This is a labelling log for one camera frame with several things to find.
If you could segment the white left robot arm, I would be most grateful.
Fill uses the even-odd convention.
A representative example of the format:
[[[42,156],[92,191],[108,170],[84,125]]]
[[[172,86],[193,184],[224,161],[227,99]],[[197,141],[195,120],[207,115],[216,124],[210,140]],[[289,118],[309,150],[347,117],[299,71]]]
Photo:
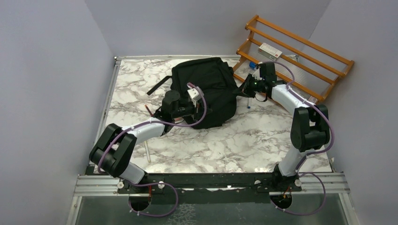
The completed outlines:
[[[160,109],[144,122],[124,127],[114,123],[107,125],[89,154],[98,172],[127,180],[135,192],[143,192],[147,188],[147,173],[130,162],[135,146],[161,137],[173,127],[198,125],[208,113],[204,93],[199,87],[188,89],[187,94],[188,98],[183,99],[178,91],[168,91]],[[183,116],[193,116],[194,122],[185,125],[174,122]]]

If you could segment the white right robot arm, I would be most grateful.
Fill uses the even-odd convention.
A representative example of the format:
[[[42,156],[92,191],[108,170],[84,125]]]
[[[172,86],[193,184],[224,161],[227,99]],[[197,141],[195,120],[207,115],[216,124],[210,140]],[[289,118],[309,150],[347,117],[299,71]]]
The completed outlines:
[[[248,74],[234,94],[254,98],[257,93],[264,93],[266,99],[276,101],[293,116],[291,148],[275,166],[271,177],[271,186],[282,191],[297,178],[298,171],[308,156],[321,153],[322,146],[333,142],[333,132],[327,107],[306,100],[292,88],[291,82],[278,80],[276,64],[272,61],[255,64],[259,79]]]

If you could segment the black student bag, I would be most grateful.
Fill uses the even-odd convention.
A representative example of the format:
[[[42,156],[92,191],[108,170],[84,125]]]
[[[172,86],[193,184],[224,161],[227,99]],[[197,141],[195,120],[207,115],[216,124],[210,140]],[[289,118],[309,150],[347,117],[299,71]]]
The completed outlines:
[[[172,80],[169,92],[178,92],[180,98],[175,101],[164,98],[162,105],[192,103],[187,93],[188,83],[199,87],[203,92],[206,106],[202,117],[196,122],[191,117],[183,118],[193,129],[220,127],[235,115],[237,96],[233,94],[233,90],[237,89],[237,84],[232,67],[221,58],[212,57],[179,63],[172,68],[171,75],[164,77],[147,94],[151,95],[168,79]]]

